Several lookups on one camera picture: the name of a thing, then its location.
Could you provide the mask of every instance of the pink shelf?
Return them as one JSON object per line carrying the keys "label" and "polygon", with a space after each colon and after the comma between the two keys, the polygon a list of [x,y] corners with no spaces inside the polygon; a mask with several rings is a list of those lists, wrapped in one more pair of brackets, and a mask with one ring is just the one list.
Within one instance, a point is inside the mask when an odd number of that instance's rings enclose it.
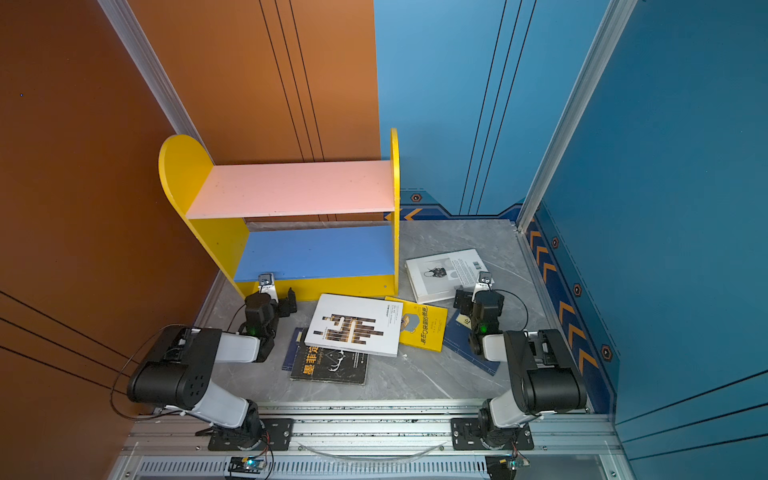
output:
{"label": "pink shelf", "polygon": [[395,209],[389,161],[217,165],[187,218],[360,214]]}

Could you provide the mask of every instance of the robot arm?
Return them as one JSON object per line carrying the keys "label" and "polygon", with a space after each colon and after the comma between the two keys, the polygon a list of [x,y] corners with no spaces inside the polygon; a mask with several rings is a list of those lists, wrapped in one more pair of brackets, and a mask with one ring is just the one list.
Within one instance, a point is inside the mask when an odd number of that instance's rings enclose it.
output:
{"label": "robot arm", "polygon": [[517,438],[518,430],[547,412],[583,409],[587,390],[562,335],[499,329],[504,297],[491,290],[491,276],[480,272],[474,292],[456,293],[454,307],[469,316],[472,350],[486,359],[506,362],[511,389],[480,408],[480,437],[490,448]]}
{"label": "robot arm", "polygon": [[278,302],[272,274],[259,277],[260,291],[246,298],[239,335],[220,329],[172,326],[163,330],[128,382],[132,402],[176,409],[210,423],[211,435],[242,450],[265,435],[256,403],[210,381],[216,362],[263,362],[274,347],[277,321],[296,312],[296,296]]}
{"label": "robot arm", "polygon": [[211,382],[210,374],[216,362],[255,361],[259,347],[256,337],[220,329],[166,329],[131,376],[128,399],[183,410],[237,429],[246,418],[249,402]]}

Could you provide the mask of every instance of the white book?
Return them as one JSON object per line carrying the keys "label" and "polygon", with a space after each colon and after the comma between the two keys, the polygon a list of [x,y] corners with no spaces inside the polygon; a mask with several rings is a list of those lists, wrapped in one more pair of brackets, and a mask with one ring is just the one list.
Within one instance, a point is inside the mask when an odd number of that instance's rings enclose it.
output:
{"label": "white book", "polygon": [[402,303],[357,296],[320,295],[304,343],[309,346],[397,356]]}
{"label": "white book", "polygon": [[406,270],[417,303],[452,299],[460,288],[472,290],[478,273],[488,271],[474,248],[412,258]]}

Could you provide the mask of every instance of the bookshelf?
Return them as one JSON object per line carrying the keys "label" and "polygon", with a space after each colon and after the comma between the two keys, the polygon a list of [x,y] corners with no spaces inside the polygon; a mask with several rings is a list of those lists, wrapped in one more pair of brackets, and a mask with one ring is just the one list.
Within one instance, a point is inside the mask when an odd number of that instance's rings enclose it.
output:
{"label": "bookshelf", "polygon": [[[242,297],[274,273],[278,294],[397,294],[400,171],[397,130],[390,160],[214,165],[199,142],[169,137],[160,150],[163,190]],[[393,212],[376,227],[250,232],[244,217]]]}

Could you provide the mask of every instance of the blue shelf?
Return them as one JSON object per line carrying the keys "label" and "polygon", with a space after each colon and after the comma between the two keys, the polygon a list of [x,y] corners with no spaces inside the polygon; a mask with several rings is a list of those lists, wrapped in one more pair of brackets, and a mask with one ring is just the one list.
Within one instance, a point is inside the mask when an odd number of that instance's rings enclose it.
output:
{"label": "blue shelf", "polygon": [[351,227],[252,232],[235,274],[253,282],[395,274],[392,228]]}

